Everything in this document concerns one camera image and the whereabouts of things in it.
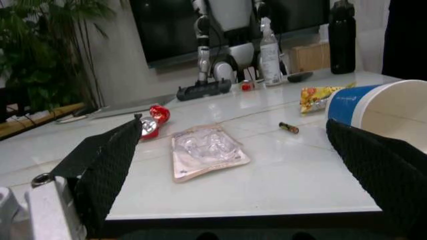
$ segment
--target black water bottle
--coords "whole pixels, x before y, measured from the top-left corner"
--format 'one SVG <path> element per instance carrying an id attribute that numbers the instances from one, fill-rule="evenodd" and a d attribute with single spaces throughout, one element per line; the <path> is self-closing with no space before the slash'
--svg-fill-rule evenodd
<path id="1" fill-rule="evenodd" d="M 356 69 L 355 7 L 348 0 L 334 3 L 329 15 L 330 69 L 348 74 Z"/>

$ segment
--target paper cup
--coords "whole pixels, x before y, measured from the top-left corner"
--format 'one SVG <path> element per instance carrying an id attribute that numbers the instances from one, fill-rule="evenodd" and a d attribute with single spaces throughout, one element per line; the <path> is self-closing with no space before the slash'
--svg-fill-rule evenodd
<path id="1" fill-rule="evenodd" d="M 427 152 L 427 82 L 403 80 L 334 92 L 326 117 Z"/>

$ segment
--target green plant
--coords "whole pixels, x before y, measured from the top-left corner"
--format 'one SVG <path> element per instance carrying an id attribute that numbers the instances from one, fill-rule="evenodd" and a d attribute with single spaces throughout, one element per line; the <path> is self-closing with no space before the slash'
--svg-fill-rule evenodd
<path id="1" fill-rule="evenodd" d="M 108 0 L 15 0 L 0 8 L 0 76 L 28 89 L 32 110 L 102 105 L 88 24 L 107 38 L 93 21 L 114 16 Z"/>

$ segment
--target white plastic bottle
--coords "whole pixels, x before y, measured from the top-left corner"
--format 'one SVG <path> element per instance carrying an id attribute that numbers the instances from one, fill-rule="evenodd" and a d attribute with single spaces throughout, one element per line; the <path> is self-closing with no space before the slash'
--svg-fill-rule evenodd
<path id="1" fill-rule="evenodd" d="M 266 86 L 274 86 L 282 83 L 282 75 L 279 64 L 279 45 L 273 30 L 270 27 L 271 20 L 268 17 L 261 19 L 261 60 L 262 75 Z"/>

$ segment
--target black monitor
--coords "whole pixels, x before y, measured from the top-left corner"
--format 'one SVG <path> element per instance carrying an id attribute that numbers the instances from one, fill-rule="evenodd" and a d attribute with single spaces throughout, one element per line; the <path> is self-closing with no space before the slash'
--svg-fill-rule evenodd
<path id="1" fill-rule="evenodd" d="M 266 0 L 272 9 L 272 27 L 284 34 L 328 22 L 330 0 Z M 133 16 L 150 68 L 197 58 L 194 23 L 197 19 L 191 0 L 130 0 Z M 210 47 L 227 45 L 213 16 Z M 251 38 L 261 38 L 259 23 L 251 18 Z"/>

